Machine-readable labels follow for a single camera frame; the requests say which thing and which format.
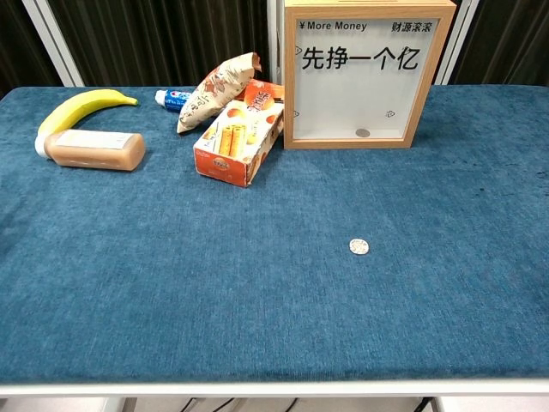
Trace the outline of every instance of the bottle cap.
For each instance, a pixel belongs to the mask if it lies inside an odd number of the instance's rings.
[[[34,140],[34,150],[36,150],[36,153],[38,153],[44,159],[50,159],[50,156],[46,154],[44,148],[46,138],[47,136],[44,133],[38,134],[36,136],[36,139]]]
[[[158,92],[156,92],[156,94],[154,95],[154,99],[156,100],[156,102],[161,105],[162,107],[164,107],[164,99],[166,98],[166,91],[165,90],[159,90]]]

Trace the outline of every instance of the coin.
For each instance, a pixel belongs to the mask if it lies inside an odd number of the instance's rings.
[[[365,255],[370,250],[370,246],[364,239],[353,239],[349,242],[349,249],[355,255]]]

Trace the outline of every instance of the toothpaste tube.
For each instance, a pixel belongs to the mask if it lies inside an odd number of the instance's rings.
[[[159,90],[156,92],[154,99],[167,110],[179,112],[190,95],[191,93],[179,92],[178,90]]]

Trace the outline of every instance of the cardboard box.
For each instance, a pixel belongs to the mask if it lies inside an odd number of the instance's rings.
[[[231,101],[195,143],[196,171],[246,187],[282,128],[284,88],[253,81],[244,101]]]

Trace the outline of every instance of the black curtain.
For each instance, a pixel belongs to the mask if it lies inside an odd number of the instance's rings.
[[[549,86],[549,0],[481,0],[450,82]]]
[[[49,0],[88,86],[198,84],[257,52],[268,78],[263,0]]]
[[[62,86],[21,0],[0,4],[0,99],[20,86]]]

